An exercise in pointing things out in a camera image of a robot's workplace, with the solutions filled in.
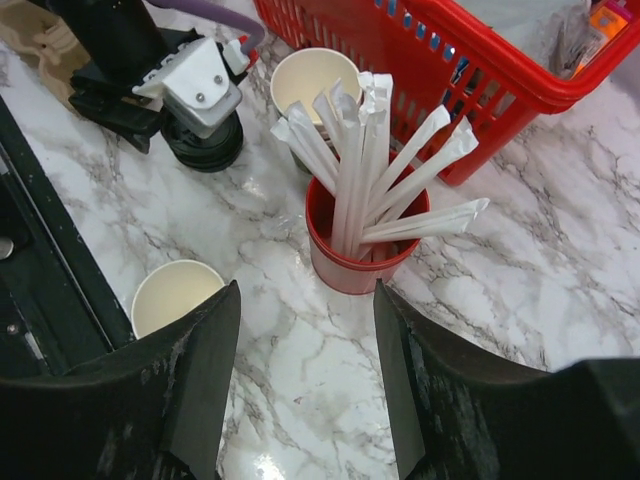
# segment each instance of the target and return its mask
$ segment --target packaging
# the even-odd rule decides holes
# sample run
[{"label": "packaging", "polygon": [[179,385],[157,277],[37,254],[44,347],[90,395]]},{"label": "packaging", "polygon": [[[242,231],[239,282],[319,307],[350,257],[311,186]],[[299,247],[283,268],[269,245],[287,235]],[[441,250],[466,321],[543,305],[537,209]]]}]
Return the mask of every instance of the packaging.
[{"label": "packaging", "polygon": [[578,74],[611,40],[626,28],[632,20],[631,13],[615,0],[599,4],[589,21],[589,39],[586,51],[576,69]]}]

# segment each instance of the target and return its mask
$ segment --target cable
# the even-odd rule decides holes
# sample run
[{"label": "cable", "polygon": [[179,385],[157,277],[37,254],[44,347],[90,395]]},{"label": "cable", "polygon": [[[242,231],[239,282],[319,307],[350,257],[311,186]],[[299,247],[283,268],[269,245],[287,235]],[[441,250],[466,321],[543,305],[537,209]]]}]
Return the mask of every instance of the cable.
[{"label": "cable", "polygon": [[179,12],[206,18],[247,33],[249,38],[240,47],[240,51],[245,55],[249,55],[266,36],[264,27],[255,20],[206,0],[149,0],[149,3],[159,8],[173,8]]}]

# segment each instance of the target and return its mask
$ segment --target wrapped straw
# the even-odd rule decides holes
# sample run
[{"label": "wrapped straw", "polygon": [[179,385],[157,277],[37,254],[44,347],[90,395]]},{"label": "wrapped straw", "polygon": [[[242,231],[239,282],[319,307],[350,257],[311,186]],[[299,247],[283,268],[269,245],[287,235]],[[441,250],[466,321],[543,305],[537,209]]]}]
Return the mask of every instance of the wrapped straw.
[{"label": "wrapped straw", "polygon": [[438,130],[449,125],[451,121],[450,118],[449,112],[442,105],[431,112],[400,151],[393,163],[389,165],[389,168],[385,170],[373,186],[369,197],[369,208],[374,209],[380,205],[382,197],[387,193],[389,187],[393,185],[393,182],[395,182],[404,169],[407,168],[407,165],[411,163],[411,160],[413,160],[420,149],[427,144],[431,137],[433,137]]},{"label": "wrapped straw", "polygon": [[487,207],[487,199],[399,217],[427,182],[478,145],[467,119],[460,120],[431,159],[391,187],[431,137],[449,124],[449,113],[443,106],[434,110],[389,164],[393,79],[391,75],[363,72],[358,82],[364,92],[361,107],[345,94],[340,81],[328,96],[319,92],[313,102],[340,161],[300,102],[293,104],[287,119],[278,120],[271,130],[334,196],[331,248],[350,258],[382,261],[393,255],[393,242],[466,231]]},{"label": "wrapped straw", "polygon": [[429,181],[433,180],[443,169],[471,153],[476,146],[478,146],[478,140],[473,135],[471,124],[466,118],[463,118],[444,146],[416,171],[389,190],[382,197],[378,206],[369,212],[367,220],[377,218],[382,214],[384,216],[380,222],[399,218],[424,190],[424,186]]}]

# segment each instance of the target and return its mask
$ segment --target black wheel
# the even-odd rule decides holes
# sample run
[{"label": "black wheel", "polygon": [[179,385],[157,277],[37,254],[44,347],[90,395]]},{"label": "black wheel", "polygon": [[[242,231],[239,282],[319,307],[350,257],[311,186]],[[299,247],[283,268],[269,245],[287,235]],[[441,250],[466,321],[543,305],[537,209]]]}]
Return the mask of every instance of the black wheel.
[{"label": "black wheel", "polygon": [[198,137],[169,112],[160,132],[178,161],[200,172],[219,172],[232,165],[244,141],[235,111],[209,138]]}]

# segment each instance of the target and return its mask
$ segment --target marble countertop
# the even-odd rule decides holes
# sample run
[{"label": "marble countertop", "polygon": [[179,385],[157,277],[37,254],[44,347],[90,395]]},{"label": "marble countertop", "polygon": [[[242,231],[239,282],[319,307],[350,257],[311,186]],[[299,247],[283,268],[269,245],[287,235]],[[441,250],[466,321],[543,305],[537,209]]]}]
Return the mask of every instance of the marble countertop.
[{"label": "marble countertop", "polygon": [[[255,16],[250,2],[233,7]],[[216,38],[224,28],[155,12]],[[242,85],[239,160],[180,165],[158,135],[148,156],[58,104],[0,44],[0,94],[125,310],[156,267],[193,258],[242,291],[243,321],[219,455],[224,479],[397,478],[372,297],[314,275],[306,178],[271,140],[269,37]],[[506,358],[555,370],[640,353],[640,107],[605,81],[540,117],[435,208],[492,200],[468,234],[424,241],[393,286],[426,315]]]}]

